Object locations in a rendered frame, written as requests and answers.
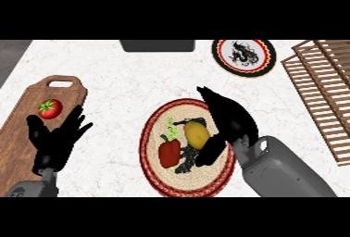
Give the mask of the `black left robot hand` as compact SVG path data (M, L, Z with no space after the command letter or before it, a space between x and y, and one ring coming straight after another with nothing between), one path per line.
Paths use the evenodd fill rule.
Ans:
M92 126L92 123L81 126L82 120L81 106L73 107L61 126L53 131L47 129L35 115L27 116L27 139L36 149L30 170L35 175L41 176L45 168L51 168L54 172L63 169L73 144Z

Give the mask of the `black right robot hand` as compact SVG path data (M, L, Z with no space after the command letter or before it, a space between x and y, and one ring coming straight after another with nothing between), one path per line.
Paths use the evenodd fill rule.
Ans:
M194 159L197 167L209 166L218 158L225 143L234 143L248 136L248 145L258 141L258 128L252 116L231 99L215 93L208 87L197 87L218 133L208 139Z

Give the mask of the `yellow lemon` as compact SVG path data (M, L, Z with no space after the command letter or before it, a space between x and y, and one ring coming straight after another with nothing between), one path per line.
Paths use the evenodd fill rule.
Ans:
M205 126L199 122L188 121L183 127L183 131L188 145L196 150L200 150L211 137Z

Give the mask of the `brown wooden tiered shelf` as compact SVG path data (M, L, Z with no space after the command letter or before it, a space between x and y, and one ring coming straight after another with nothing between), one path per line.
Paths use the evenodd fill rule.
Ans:
M305 40L282 61L336 165L350 166L350 40Z

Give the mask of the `round woven red-rimmed placemat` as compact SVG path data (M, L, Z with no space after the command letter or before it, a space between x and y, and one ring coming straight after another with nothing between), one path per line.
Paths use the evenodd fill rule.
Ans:
M188 121L199 122L209 135L217 134L206 104L194 99L177 99L162 105L149 117L138 138L138 163L147 182L163 196L215 196L224 188L234 168L231 146L225 148L209 166L197 167L199 153L187 142L183 127ZM175 166L163 168L157 160L159 135L180 142L180 159Z

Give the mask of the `brown wooden cutting board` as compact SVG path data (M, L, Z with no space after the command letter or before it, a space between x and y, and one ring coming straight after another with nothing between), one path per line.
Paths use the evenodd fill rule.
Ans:
M61 113L57 118L44 119L45 127L53 130L75 105L82 105L85 96L87 89L75 76L48 76L25 89L0 129L0 196L19 181L41 179L30 172L36 150L27 139L27 115L38 114L39 104L47 99L57 99L63 104Z

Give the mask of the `red tomato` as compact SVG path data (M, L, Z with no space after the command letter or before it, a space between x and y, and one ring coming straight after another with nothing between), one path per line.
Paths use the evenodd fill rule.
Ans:
M47 99L38 106L38 116L41 119L54 119L63 110L61 102L57 99Z

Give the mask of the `red bell pepper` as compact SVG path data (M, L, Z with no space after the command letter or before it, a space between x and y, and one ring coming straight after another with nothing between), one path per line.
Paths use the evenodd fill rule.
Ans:
M180 159L180 142L177 139L168 140L163 134L159 135L163 143L157 147L157 160L163 168L171 168L177 165Z

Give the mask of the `round plate with dragon print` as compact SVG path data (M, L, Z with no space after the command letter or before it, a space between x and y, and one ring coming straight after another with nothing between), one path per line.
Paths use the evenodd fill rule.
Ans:
M214 40L211 55L219 67L245 78L264 76L276 63L276 51L268 40Z

